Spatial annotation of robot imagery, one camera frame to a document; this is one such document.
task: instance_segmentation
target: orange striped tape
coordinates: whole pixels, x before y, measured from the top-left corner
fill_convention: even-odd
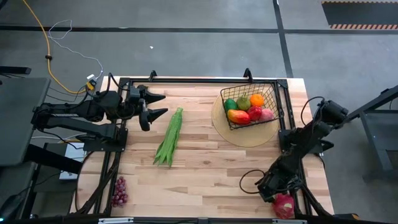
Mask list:
[[[330,25],[332,29],[398,29],[398,24],[387,25],[387,24],[333,24]]]
[[[322,1],[324,3],[398,3],[396,1]]]

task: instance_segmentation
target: wire basket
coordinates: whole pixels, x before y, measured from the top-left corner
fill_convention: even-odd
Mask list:
[[[275,88],[272,84],[269,83],[255,83],[248,85],[235,86],[231,88],[225,88],[220,91],[221,99],[223,100],[223,108],[225,111],[225,117],[228,121],[230,130],[245,128],[249,126],[253,126],[256,124],[268,123],[271,121],[275,121],[279,118],[283,118],[283,114],[279,116],[279,110],[276,104],[276,95]],[[233,99],[236,101],[240,96],[246,96],[250,99],[253,94],[260,94],[264,98],[264,105],[261,107],[262,109],[267,108],[270,109],[274,114],[274,119],[269,121],[251,121],[249,124],[235,124],[228,119],[227,111],[225,109],[225,101],[227,99]]]

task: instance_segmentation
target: wooden tabletop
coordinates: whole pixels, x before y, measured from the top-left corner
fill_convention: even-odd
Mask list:
[[[106,89],[107,81],[105,78],[102,90]],[[300,112],[307,101],[304,80],[291,78],[287,81],[295,124],[301,127]],[[211,123],[211,107],[220,90],[237,84],[143,84],[149,87],[150,92],[166,96],[166,99],[150,104],[149,108],[168,108],[169,111],[153,122],[148,132],[141,131],[137,118],[127,122],[129,137],[118,175],[127,180],[129,200],[124,208],[113,208],[112,216],[274,218],[271,204],[265,203],[260,195],[242,192],[239,180],[251,169],[266,171],[278,158],[277,134],[261,146],[238,147],[225,141]],[[163,141],[171,116],[178,107],[184,109],[183,123],[173,166],[171,169],[154,166],[156,149]],[[312,119],[309,106],[303,113],[303,119],[305,122]],[[78,182],[79,207],[98,185],[103,156],[103,152],[95,152],[83,166]],[[303,164],[309,189],[324,208],[333,213],[321,160],[307,155]],[[249,175],[243,181],[243,187],[255,190],[254,183],[259,178],[261,176],[256,173]],[[299,200],[304,212],[302,197]],[[101,210],[105,201],[106,197],[103,198]]]

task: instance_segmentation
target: red grapes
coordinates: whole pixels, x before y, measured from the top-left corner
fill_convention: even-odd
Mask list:
[[[114,194],[112,196],[112,206],[121,207],[127,203],[127,198],[129,196],[126,194],[126,180],[123,177],[119,179],[114,184]]]

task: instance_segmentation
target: gray floor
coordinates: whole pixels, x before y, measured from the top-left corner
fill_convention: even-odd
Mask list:
[[[45,26],[72,19],[74,26],[276,28],[271,0],[29,2]],[[320,1],[279,0],[279,4],[286,29],[328,29]],[[36,25],[20,1],[9,1],[0,11],[0,24]],[[354,110],[398,83],[396,35],[287,35],[286,39],[294,77],[305,79],[309,97],[321,95]],[[98,57],[105,72],[114,75],[148,75],[156,70],[158,75],[239,77],[249,67],[256,77],[286,77],[277,34],[70,33],[62,44]],[[96,62],[51,46],[53,72],[67,87],[77,90],[85,77],[99,73]],[[47,77],[45,53],[41,32],[0,31],[2,65],[28,66],[32,77]],[[54,82],[52,87],[61,90]],[[398,102],[392,107],[398,108]],[[55,133],[73,134],[61,129]],[[378,163],[359,120],[327,139],[336,145],[325,153],[335,212],[397,223],[397,183],[362,180]],[[66,213],[48,206],[57,198],[54,193],[43,198],[37,213]]]

